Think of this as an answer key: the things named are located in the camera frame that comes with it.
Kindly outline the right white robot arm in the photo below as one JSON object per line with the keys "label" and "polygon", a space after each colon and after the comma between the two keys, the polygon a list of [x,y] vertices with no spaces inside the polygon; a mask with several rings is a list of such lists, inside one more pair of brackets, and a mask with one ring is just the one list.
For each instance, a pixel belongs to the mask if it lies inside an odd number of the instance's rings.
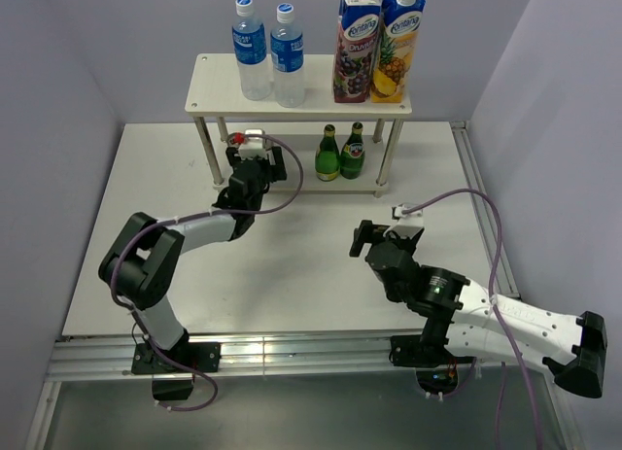
{"label": "right white robot arm", "polygon": [[422,265],[414,253],[423,230],[361,221],[349,254],[363,256],[386,298],[424,318],[417,334],[391,339],[395,366],[433,368],[469,359],[516,362],[548,371],[584,398],[604,392],[607,339],[603,316],[564,315],[488,290],[465,275]]}

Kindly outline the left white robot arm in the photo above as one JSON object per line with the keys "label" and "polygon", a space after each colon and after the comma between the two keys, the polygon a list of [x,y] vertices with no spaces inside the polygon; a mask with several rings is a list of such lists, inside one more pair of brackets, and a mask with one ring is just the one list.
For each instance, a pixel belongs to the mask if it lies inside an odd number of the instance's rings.
{"label": "left white robot arm", "polygon": [[134,213],[98,268],[98,277],[111,289],[114,303],[140,321],[155,361],[167,371],[187,371],[198,363],[189,333],[167,297],[180,256],[242,237],[261,211],[270,185],[287,179],[278,146],[261,151],[247,145],[229,146],[226,155],[232,175],[204,215],[163,221]]}

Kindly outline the Pocari Sweat bottle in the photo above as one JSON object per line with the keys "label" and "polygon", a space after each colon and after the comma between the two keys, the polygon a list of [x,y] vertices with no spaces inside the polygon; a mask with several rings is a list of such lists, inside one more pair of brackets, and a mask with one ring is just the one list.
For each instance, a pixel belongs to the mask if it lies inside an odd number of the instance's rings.
{"label": "Pocari Sweat bottle", "polygon": [[303,32],[294,6],[279,4],[276,24],[270,31],[270,51],[275,99],[282,107],[295,108],[304,100],[303,49]]}
{"label": "Pocari Sweat bottle", "polygon": [[265,28],[254,0],[235,0],[236,21],[232,41],[243,95],[259,101],[271,93]]}

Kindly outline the green glass bottle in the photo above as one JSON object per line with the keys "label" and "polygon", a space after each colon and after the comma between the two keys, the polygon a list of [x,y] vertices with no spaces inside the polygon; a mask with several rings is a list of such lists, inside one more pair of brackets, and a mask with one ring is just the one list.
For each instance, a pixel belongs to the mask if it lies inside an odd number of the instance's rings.
{"label": "green glass bottle", "polygon": [[316,176],[324,182],[337,178],[340,169],[340,153],[335,140],[335,127],[327,124],[324,136],[315,154]]}
{"label": "green glass bottle", "polygon": [[351,134],[340,153],[340,174],[343,178],[357,179],[362,171],[365,160],[363,142],[363,124],[354,122]]}

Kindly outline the silver energy can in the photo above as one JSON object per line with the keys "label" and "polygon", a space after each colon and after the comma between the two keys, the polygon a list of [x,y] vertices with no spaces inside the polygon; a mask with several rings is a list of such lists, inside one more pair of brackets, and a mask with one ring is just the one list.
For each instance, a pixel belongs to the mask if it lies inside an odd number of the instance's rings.
{"label": "silver energy can", "polygon": [[227,145],[232,148],[238,148],[240,143],[243,141],[243,135],[238,132],[229,134],[226,139]]}

